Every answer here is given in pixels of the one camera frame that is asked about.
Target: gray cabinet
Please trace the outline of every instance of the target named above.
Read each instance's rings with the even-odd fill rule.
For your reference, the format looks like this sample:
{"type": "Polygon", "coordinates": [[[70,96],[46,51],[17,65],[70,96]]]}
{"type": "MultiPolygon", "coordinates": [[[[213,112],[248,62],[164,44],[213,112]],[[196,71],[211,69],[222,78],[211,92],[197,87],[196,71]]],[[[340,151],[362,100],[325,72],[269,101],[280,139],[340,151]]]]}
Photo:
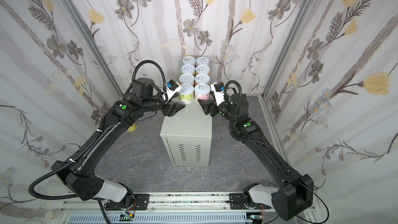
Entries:
{"type": "Polygon", "coordinates": [[[208,167],[212,117],[194,101],[163,120],[160,137],[174,165],[208,167]]]}

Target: marble floor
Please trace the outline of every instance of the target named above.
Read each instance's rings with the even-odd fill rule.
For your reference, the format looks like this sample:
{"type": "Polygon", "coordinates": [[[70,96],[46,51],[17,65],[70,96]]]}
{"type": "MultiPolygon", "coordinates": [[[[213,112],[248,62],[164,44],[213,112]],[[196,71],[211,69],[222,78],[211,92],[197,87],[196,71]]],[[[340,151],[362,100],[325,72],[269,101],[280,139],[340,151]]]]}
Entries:
{"type": "MultiPolygon", "coordinates": [[[[248,96],[248,102],[249,116],[270,139],[257,97],[248,96]]],[[[241,191],[251,183],[273,182],[251,150],[232,139],[220,115],[212,119],[209,167],[173,166],[159,136],[163,118],[158,112],[138,122],[135,131],[123,133],[99,162],[96,174],[133,191],[241,191]]]]}

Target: stacked cans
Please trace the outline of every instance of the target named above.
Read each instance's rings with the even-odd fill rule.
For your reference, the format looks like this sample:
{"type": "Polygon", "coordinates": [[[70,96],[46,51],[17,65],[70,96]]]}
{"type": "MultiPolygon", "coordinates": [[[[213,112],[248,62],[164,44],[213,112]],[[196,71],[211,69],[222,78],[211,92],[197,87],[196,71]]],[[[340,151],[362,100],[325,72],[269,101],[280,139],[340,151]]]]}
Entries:
{"type": "Polygon", "coordinates": [[[195,59],[186,56],[182,59],[181,90],[178,95],[183,104],[193,102],[195,98],[208,100],[210,97],[210,60],[201,56],[195,59]]]}

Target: pull-tab lid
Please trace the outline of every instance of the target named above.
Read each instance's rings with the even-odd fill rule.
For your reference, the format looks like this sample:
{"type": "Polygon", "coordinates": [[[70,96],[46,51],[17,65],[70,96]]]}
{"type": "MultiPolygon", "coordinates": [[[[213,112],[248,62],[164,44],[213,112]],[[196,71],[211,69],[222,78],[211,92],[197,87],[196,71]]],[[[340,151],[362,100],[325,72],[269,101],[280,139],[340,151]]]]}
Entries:
{"type": "Polygon", "coordinates": [[[201,56],[196,59],[196,63],[199,65],[207,65],[210,62],[210,60],[207,57],[201,56]]]}
{"type": "Polygon", "coordinates": [[[191,94],[193,92],[193,86],[191,84],[182,84],[180,93],[183,95],[191,94]]]}
{"type": "Polygon", "coordinates": [[[195,80],[195,77],[190,73],[185,73],[180,76],[181,83],[191,83],[195,80]]]}
{"type": "Polygon", "coordinates": [[[196,59],[195,57],[192,56],[186,56],[182,58],[182,64],[184,65],[195,65],[196,64],[196,59]]]}
{"type": "Polygon", "coordinates": [[[200,95],[205,95],[210,92],[210,86],[207,84],[198,84],[195,86],[195,93],[200,94],[200,95]]]}
{"type": "Polygon", "coordinates": [[[196,67],[196,72],[197,73],[209,73],[210,67],[206,66],[206,65],[199,65],[196,67]]]}
{"type": "Polygon", "coordinates": [[[205,73],[200,73],[195,76],[195,81],[197,83],[209,83],[210,82],[210,76],[208,76],[205,73]]]}
{"type": "Polygon", "coordinates": [[[181,71],[184,73],[193,73],[195,71],[194,65],[182,65],[181,71]]]}

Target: wall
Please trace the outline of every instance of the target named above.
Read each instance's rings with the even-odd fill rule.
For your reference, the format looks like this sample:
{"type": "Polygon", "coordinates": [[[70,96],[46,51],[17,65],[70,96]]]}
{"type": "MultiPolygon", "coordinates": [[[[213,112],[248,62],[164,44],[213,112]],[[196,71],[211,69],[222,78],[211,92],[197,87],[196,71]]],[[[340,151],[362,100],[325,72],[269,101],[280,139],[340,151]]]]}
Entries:
{"type": "MultiPolygon", "coordinates": [[[[182,57],[211,60],[211,80],[238,80],[260,94],[302,0],[72,0],[122,90],[151,59],[178,79],[182,57]]],[[[160,84],[159,72],[142,76],[160,84]]]]}
{"type": "Polygon", "coordinates": [[[328,223],[398,221],[397,9],[397,0],[315,0],[266,95],[328,223]]]}
{"type": "MultiPolygon", "coordinates": [[[[59,0],[0,0],[0,222],[52,223],[62,201],[28,194],[117,100],[59,0]]],[[[52,177],[37,187],[67,188],[52,177]]]]}

